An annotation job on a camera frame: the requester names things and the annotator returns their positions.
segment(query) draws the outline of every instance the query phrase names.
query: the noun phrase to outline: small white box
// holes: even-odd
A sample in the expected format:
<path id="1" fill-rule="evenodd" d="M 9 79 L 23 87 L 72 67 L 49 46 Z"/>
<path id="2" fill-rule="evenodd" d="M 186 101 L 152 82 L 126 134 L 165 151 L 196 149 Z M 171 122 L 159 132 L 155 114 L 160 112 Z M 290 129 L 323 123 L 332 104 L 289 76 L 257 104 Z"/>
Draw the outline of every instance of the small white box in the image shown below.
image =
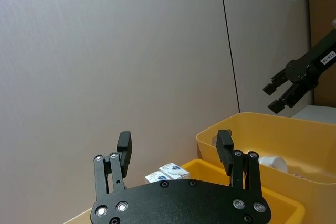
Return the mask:
<path id="1" fill-rule="evenodd" d="M 145 176 L 145 181 L 147 184 L 161 181 L 161 180 L 170 180 L 170 178 L 166 174 L 162 173 L 161 171 L 157 171 L 157 172 L 151 173 L 150 175 Z"/>
<path id="2" fill-rule="evenodd" d="M 185 169 L 180 168 L 178 165 L 174 163 L 166 164 L 159 169 L 165 175 L 167 175 L 171 179 L 189 179 L 190 173 Z"/>

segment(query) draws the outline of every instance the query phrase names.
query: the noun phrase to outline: white wall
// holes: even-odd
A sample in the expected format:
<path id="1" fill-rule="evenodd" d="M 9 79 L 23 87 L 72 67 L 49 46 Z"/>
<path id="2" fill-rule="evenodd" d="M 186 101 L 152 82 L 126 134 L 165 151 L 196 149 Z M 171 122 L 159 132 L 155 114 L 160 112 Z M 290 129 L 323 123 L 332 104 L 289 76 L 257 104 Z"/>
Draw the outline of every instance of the white wall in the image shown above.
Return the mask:
<path id="1" fill-rule="evenodd" d="M 238 112 L 222 0 L 0 0 L 0 49 L 1 223 L 92 206 L 120 131 L 134 186 Z"/>
<path id="2" fill-rule="evenodd" d="M 262 90 L 293 59 L 309 49 L 307 0 L 224 0 L 232 48 L 240 110 L 270 113 L 267 108 L 279 99 L 289 83 L 271 97 Z M 311 103 L 308 93 L 291 116 Z"/>

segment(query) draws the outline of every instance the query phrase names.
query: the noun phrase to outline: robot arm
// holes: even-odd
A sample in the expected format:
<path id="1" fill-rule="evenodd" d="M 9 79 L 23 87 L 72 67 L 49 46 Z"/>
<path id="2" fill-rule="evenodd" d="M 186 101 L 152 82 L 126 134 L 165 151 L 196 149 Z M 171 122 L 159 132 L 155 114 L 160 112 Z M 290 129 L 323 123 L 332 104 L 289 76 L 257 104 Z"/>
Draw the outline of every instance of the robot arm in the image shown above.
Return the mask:
<path id="1" fill-rule="evenodd" d="M 272 77 L 271 83 L 264 87 L 263 90 L 271 95 L 285 82 L 292 82 L 292 86 L 280 99 L 268 106 L 274 113 L 278 114 L 285 105 L 292 108 L 309 90 L 318 85 L 320 75 L 336 62 L 336 19 L 333 24 L 335 29 L 304 56 L 290 61 Z"/>

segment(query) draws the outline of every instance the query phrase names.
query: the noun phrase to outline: orange storage bin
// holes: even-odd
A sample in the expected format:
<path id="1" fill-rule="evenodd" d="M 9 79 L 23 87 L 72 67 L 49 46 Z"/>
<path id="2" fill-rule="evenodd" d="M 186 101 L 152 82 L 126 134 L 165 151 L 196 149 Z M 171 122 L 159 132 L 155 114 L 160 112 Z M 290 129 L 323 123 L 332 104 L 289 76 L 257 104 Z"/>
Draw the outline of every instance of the orange storage bin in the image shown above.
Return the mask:
<path id="1" fill-rule="evenodd" d="M 232 131 L 236 149 L 281 156 L 286 161 L 288 173 L 261 165 L 261 182 L 303 203 L 307 211 L 303 223 L 336 223 L 336 125 L 257 113 L 236 114 L 196 137 L 202 159 L 221 168 L 212 145 L 219 129 Z"/>
<path id="2" fill-rule="evenodd" d="M 191 178 L 220 185 L 228 185 L 229 177 L 224 169 L 205 162 L 201 159 L 194 159 L 182 166 L 190 172 Z M 275 193 L 263 187 L 262 195 L 272 210 L 271 224 L 300 224 L 305 215 L 304 206 L 295 200 Z"/>

